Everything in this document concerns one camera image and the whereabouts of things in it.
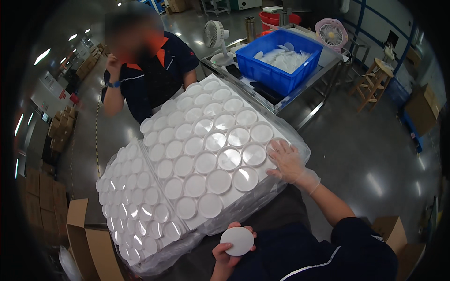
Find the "metal workbench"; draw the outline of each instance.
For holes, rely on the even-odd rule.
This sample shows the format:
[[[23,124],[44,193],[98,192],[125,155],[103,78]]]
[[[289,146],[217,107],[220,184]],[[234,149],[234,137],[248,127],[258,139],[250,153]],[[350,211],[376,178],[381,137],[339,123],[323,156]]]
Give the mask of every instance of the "metal workbench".
[[[288,24],[285,28],[294,27],[302,31],[308,31],[303,27],[295,24]],[[244,44],[247,39],[239,39],[227,47],[230,51],[236,44]],[[336,84],[339,70],[344,65],[342,60],[331,54],[330,50],[323,49],[322,55],[328,56],[330,59],[325,66],[318,65],[317,68],[303,81],[295,90],[293,90],[287,97],[285,97],[278,104],[272,104],[259,93],[254,91],[249,85],[236,77],[229,74],[226,70],[218,65],[213,64],[210,59],[215,54],[221,52],[221,49],[213,52],[207,57],[200,60],[203,72],[206,76],[214,73],[216,76],[228,82],[229,86],[238,92],[243,98],[250,101],[252,104],[259,104],[266,114],[275,114],[285,119],[295,130],[301,129],[326,103],[330,94],[333,92],[333,85]]]

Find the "worker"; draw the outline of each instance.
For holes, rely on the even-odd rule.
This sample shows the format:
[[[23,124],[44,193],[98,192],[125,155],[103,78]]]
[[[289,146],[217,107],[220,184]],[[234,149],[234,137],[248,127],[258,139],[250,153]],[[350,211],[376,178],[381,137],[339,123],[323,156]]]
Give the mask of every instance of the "worker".
[[[124,99],[133,117],[142,123],[168,99],[197,81],[198,58],[180,38],[163,31],[155,10],[127,2],[105,15],[108,55],[102,101],[107,115],[122,110]]]
[[[255,245],[242,257],[229,256],[231,243],[217,245],[211,281],[221,280],[395,280],[396,255],[350,207],[320,183],[317,174],[305,168],[297,148],[286,141],[271,142],[269,155],[279,170],[268,175],[293,183],[308,193],[333,227],[331,243],[318,242],[301,223],[253,233]],[[231,223],[228,227],[239,227]]]

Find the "polished concrete floor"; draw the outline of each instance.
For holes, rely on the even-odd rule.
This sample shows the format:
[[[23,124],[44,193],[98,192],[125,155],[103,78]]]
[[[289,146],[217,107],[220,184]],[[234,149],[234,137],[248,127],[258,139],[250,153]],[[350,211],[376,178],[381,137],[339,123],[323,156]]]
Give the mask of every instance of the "polished concrete floor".
[[[257,18],[259,9],[233,11],[218,18],[230,30],[227,43],[245,37],[243,19]],[[193,10],[163,15],[167,31],[180,33],[199,58],[213,50],[201,44],[203,25],[215,16],[197,16]],[[79,89],[80,111],[72,147],[61,157],[58,178],[75,199],[89,198],[86,223],[104,223],[95,189],[96,113],[104,64],[102,57]],[[198,68],[201,80],[203,73]],[[426,204],[437,194],[440,164],[438,128],[424,137],[420,157],[408,131],[396,119],[396,109],[387,96],[369,113],[356,113],[359,98],[348,97],[347,89],[337,89],[317,115],[300,131],[312,154],[307,164],[316,171],[331,191],[341,197],[359,217],[373,222],[379,216],[399,215],[408,241],[418,241],[419,219]],[[114,117],[107,117],[102,106],[98,112],[98,158],[100,172],[120,147],[133,137],[142,138],[139,124],[127,106]],[[319,241],[329,240],[330,225],[308,196],[303,196],[313,234]]]

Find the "disposable plastic glove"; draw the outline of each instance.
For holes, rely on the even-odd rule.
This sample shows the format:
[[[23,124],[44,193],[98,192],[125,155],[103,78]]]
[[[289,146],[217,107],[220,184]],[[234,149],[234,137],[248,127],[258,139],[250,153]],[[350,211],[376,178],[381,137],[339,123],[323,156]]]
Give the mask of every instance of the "disposable plastic glove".
[[[320,178],[313,170],[305,167],[298,149],[285,140],[280,140],[279,143],[271,141],[270,144],[273,150],[269,149],[267,153],[276,161],[279,170],[267,169],[266,174],[293,183],[311,195],[318,187]]]

